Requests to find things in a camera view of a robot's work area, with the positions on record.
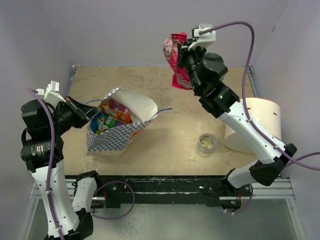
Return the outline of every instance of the tabletop surface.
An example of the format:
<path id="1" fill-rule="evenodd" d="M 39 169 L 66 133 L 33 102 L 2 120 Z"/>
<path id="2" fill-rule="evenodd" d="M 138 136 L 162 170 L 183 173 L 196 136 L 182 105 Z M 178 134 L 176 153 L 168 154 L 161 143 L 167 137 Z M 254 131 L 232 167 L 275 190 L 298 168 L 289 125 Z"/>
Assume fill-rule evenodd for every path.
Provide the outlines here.
<path id="1" fill-rule="evenodd" d="M 230 67 L 223 80 L 239 96 L 243 71 L 243 67 Z M 225 175 L 256 159 L 227 148 L 225 124 L 206 112 L 192 91 L 172 87 L 172 75 L 169 67 L 78 67 L 69 93 L 78 102 L 102 99 L 121 86 L 150 97 L 158 109 L 173 110 L 159 114 L 118 160 L 87 155 L 87 126 L 71 128 L 62 136 L 65 174 L 97 170 L 100 175 Z M 245 90 L 247 97 L 253 97 L 248 79 Z M 212 154 L 197 148 L 204 133 L 217 139 Z"/>

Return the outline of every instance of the white roll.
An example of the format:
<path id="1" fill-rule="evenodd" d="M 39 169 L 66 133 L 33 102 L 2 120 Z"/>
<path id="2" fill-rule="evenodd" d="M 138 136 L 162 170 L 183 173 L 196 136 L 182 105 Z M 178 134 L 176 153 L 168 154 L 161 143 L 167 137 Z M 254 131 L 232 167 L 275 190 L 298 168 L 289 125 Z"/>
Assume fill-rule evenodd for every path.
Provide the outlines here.
<path id="1" fill-rule="evenodd" d="M 269 133 L 281 140 L 281 115 L 279 105 L 273 101 L 257 97 L 246 98 L 246 105 L 249 113 L 253 115 Z M 254 154 L 254 151 L 252 151 L 242 137 L 228 125 L 225 125 L 224 144 L 230 149 Z"/>

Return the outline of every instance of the white paper flap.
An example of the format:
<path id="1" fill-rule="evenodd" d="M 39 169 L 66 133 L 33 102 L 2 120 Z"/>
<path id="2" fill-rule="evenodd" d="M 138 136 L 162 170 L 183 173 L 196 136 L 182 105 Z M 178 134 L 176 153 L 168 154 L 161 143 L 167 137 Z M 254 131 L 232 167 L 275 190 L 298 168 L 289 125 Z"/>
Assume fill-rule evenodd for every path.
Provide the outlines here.
<path id="1" fill-rule="evenodd" d="M 127 107 L 142 122 L 149 121 L 158 111 L 151 98 L 137 91 L 120 88 L 110 98 Z"/>

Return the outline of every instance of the gray wall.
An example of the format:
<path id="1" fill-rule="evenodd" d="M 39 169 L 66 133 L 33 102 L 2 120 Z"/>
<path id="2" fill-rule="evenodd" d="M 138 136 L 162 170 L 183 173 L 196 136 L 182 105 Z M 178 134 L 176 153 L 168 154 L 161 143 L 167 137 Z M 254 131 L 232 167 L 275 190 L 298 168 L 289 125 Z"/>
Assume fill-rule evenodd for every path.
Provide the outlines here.
<path id="1" fill-rule="evenodd" d="M 72 67 L 39 0 L 0 3 L 0 235 L 15 240 L 25 219 L 32 177 L 20 157 L 26 88 L 60 81 L 65 94 Z"/>
<path id="2" fill-rule="evenodd" d="M 281 107 L 283 140 L 298 147 L 296 156 L 320 147 L 320 1 L 290 0 L 267 45 L 253 65 L 259 97 Z M 320 167 L 320 157 L 303 160 Z M 307 239 L 319 239 L 320 173 L 289 167 L 299 216 Z"/>
<path id="3" fill-rule="evenodd" d="M 289 0 L 42 0 L 72 64 L 167 66 L 162 46 L 171 33 L 203 23 L 250 22 L 256 30 L 252 63 Z M 245 26 L 219 30 L 208 50 L 229 66 L 244 66 L 250 44 Z"/>

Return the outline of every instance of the cable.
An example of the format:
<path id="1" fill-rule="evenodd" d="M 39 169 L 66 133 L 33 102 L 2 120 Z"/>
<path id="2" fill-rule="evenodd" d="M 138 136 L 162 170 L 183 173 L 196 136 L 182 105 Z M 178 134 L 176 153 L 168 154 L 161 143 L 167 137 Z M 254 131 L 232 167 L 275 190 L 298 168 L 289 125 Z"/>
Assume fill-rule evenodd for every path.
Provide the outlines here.
<path id="1" fill-rule="evenodd" d="M 49 108 L 51 108 L 52 109 L 52 112 L 53 112 L 53 115 L 57 115 L 56 114 L 56 109 L 55 109 L 55 107 L 51 104 L 51 103 L 49 103 L 49 102 L 45 102 L 45 105 L 47 105 Z"/>
<path id="2" fill-rule="evenodd" d="M 95 99 L 95 100 L 87 101 L 87 102 L 85 103 L 85 105 L 87 105 L 87 104 L 89 104 L 89 103 L 97 102 L 97 101 L 102 102 L 103 100 Z"/>
<path id="3" fill-rule="evenodd" d="M 36 94 L 35 90 L 32 90 L 31 88 L 27 88 L 27 91 L 29 93 L 31 93 L 35 99 L 38 100 L 38 102 L 40 103 L 40 105 L 43 107 L 43 110 L 45 111 L 45 114 L 48 117 L 49 120 L 49 124 L 50 124 L 50 131 L 51 131 L 51 143 L 50 143 L 50 156 L 49 156 L 49 165 L 48 165 L 48 172 L 46 175 L 46 191 L 49 191 L 48 194 L 48 203 L 49 203 L 49 208 L 50 208 L 50 212 L 52 215 L 52 219 L 55 225 L 55 228 L 58 229 L 58 233 L 59 236 L 61 238 L 61 240 L 65 240 L 64 234 L 59 226 L 58 223 L 58 218 L 55 212 L 55 208 L 54 208 L 54 203 L 53 203 L 53 197 L 52 197 L 52 193 L 51 193 L 51 188 L 50 188 L 50 180 L 51 180 L 51 171 L 52 171 L 52 164 L 54 161 L 54 154 L 55 154 L 55 126 L 54 126 L 54 121 L 52 119 L 51 113 L 49 108 L 47 107 L 47 105 L 45 104 L 45 102 Z"/>
<path id="4" fill-rule="evenodd" d="M 235 214 L 239 214 L 241 213 L 243 210 L 245 210 L 249 204 L 251 203 L 251 200 L 252 200 L 252 197 L 254 195 L 254 188 L 252 187 L 252 185 L 250 184 L 249 185 L 249 189 L 250 189 L 250 197 L 249 197 L 249 200 L 245 203 L 245 205 L 243 207 L 241 207 L 239 210 L 237 211 L 227 211 L 227 210 L 224 210 L 225 213 L 228 213 L 228 214 L 232 214 L 232 215 L 235 215 Z"/>
<path id="5" fill-rule="evenodd" d="M 94 216 L 94 217 L 96 217 L 98 219 L 103 219 L 103 220 L 117 220 L 117 219 L 121 219 L 121 218 L 127 216 L 132 211 L 132 209 L 134 209 L 134 206 L 135 206 L 135 203 L 136 203 L 135 192 L 133 191 L 132 187 L 128 183 L 126 183 L 124 181 L 111 181 L 111 182 L 108 182 L 108 183 L 102 185 L 101 187 L 99 187 L 94 193 L 96 194 L 101 189 L 105 188 L 106 186 L 108 186 L 110 184 L 118 184 L 118 183 L 126 185 L 130 189 L 130 191 L 132 193 L 133 201 L 132 201 L 132 205 L 131 205 L 130 209 L 125 214 L 120 215 L 120 216 L 115 216 L 115 217 L 104 217 L 104 216 L 98 216 L 98 215 L 95 215 L 95 214 L 92 214 L 92 216 Z"/>
<path id="6" fill-rule="evenodd" d="M 22 142 L 22 145 L 25 145 L 26 142 L 27 142 L 27 130 L 28 130 L 28 128 L 26 127 L 26 128 L 23 130 L 22 134 L 21 134 L 21 142 Z"/>
<path id="7" fill-rule="evenodd" d="M 290 157 L 285 151 L 283 151 L 281 148 L 279 148 L 279 146 L 277 146 L 270 138 L 268 138 L 262 131 L 260 131 L 260 129 L 253 123 L 253 121 L 251 120 L 251 117 L 250 117 L 250 114 L 249 114 L 249 111 L 248 111 L 248 108 L 247 108 L 247 100 L 246 100 L 246 91 L 245 91 L 245 83 L 246 83 L 246 76 L 247 76 L 247 71 L 248 71 L 248 67 L 249 67 L 249 62 L 250 62 L 250 58 L 251 58 L 251 55 L 252 55 L 252 51 L 253 51 L 253 48 L 254 48 L 254 43 L 255 43 L 255 31 L 254 31 L 254 28 L 248 23 L 248 22 L 245 22 L 245 21 L 232 21 L 232 22 L 228 22 L 228 23 L 225 23 L 225 24 L 222 24 L 222 25 L 219 25 L 219 26 L 215 26 L 215 27 L 212 27 L 212 28 L 209 28 L 207 30 L 203 30 L 203 31 L 200 31 L 199 34 L 202 35 L 202 34 L 206 34 L 206 33 L 209 33 L 209 32 L 212 32 L 212 31 L 215 31 L 215 30 L 218 30 L 218 29 L 222 29 L 222 28 L 225 28 L 225 27 L 228 27 L 228 26 L 232 26 L 232 25 L 245 25 L 247 26 L 249 29 L 250 29 L 250 32 L 251 32 L 251 44 L 250 44 L 250 49 L 249 49 L 249 54 L 248 54 L 248 57 L 247 57 L 247 60 L 246 60 L 246 63 L 245 63 L 245 67 L 244 67 L 244 72 L 243 72 L 243 76 L 242 76 L 242 100 L 243 100 L 243 109 L 244 109 L 244 112 L 245 112 L 245 115 L 247 117 L 247 120 L 249 121 L 249 123 L 252 125 L 252 127 L 265 139 L 267 140 L 275 149 L 277 149 L 281 154 L 283 154 L 287 159 L 289 159 L 290 161 L 292 161 L 293 163 L 295 164 L 298 164 L 304 168 L 307 168 L 307 169 L 311 169 L 311 170 L 316 170 L 316 171 L 320 171 L 320 167 L 316 167 L 316 166 L 311 166 L 311 165 L 308 165 L 308 164 L 305 164 L 305 163 L 302 163 L 302 162 L 299 162 L 300 160 L 302 159 L 305 159 L 307 157 L 310 157 L 310 156 L 314 156 L 314 155 L 320 155 L 320 152 L 312 152 L 312 153 L 309 153 L 309 154 L 306 154 L 306 155 L 303 155 L 297 159 L 294 159 L 292 157 Z"/>

